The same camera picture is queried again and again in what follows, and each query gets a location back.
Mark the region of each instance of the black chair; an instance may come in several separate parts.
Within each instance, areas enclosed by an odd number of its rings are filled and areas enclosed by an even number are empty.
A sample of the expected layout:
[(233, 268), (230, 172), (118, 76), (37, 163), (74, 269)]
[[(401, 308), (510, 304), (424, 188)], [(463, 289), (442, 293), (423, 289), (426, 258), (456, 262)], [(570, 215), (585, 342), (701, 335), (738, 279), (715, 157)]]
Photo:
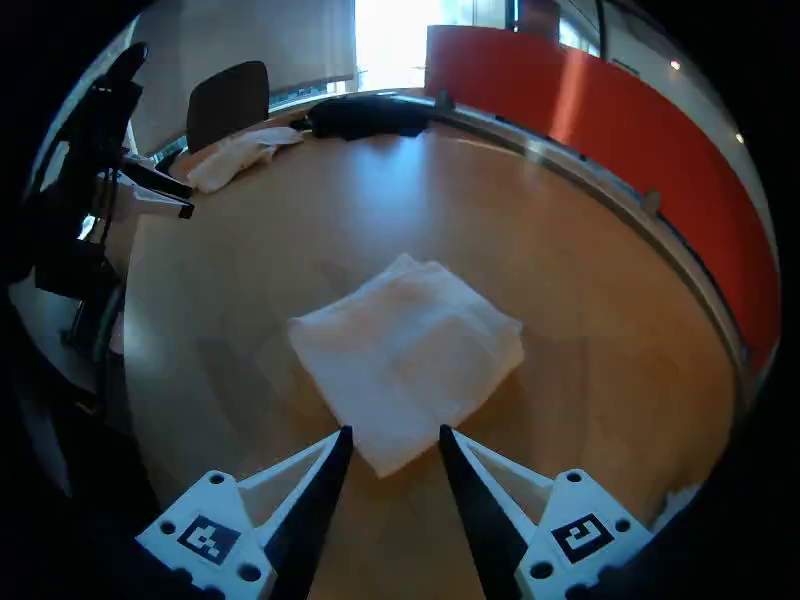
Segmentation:
[(269, 77), (260, 61), (235, 65), (198, 84), (189, 98), (186, 144), (197, 152), (269, 114)]

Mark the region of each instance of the wooden table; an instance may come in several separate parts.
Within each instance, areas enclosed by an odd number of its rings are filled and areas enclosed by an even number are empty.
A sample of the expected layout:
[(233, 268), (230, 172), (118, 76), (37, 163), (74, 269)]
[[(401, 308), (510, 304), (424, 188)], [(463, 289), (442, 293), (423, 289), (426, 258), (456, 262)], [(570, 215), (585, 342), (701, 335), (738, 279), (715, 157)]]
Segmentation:
[[(526, 359), (460, 430), (548, 476), (586, 469), (645, 523), (727, 441), (734, 374), (667, 262), (561, 176), (458, 136), (314, 140), (142, 217), (128, 276), (134, 428), (166, 506), (208, 469), (245, 477), (337, 423), (289, 317), (402, 252), (525, 324)], [(481, 598), (436, 449), (378, 480), (353, 455), (312, 598)]]

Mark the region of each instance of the crumpled white cloth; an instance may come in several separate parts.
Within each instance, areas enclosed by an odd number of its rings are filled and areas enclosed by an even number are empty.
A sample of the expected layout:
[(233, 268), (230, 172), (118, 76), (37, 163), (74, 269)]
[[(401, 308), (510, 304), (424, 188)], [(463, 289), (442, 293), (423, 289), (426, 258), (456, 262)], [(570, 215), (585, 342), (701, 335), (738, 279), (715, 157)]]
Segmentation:
[(439, 263), (401, 255), (356, 292), (290, 319), (289, 340), (379, 477), (436, 443), (523, 360), (522, 324)]
[(256, 162), (268, 163), (280, 146), (297, 144), (303, 135), (291, 127), (269, 127), (217, 142), (208, 158), (189, 171), (193, 188), (209, 194), (226, 186), (239, 171)]

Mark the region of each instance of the black cloth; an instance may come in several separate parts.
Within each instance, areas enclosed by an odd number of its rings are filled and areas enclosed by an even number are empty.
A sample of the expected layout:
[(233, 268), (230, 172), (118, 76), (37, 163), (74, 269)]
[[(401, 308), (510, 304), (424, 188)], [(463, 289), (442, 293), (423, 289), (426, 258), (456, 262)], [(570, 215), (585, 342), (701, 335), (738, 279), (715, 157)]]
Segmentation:
[(319, 138), (351, 141), (385, 133), (416, 137), (428, 126), (428, 107), (381, 96), (332, 98), (309, 110), (304, 121)]

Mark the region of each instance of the red wall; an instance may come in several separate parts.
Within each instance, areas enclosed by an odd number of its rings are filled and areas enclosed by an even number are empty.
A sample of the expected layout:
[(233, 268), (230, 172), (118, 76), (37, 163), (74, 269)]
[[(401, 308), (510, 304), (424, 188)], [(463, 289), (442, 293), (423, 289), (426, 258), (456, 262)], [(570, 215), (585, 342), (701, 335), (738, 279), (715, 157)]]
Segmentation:
[(661, 212), (716, 279), (760, 368), (780, 330), (778, 275), (736, 173), (676, 106), (622, 69), (535, 35), (481, 27), (428, 29), (425, 91), (570, 146)]

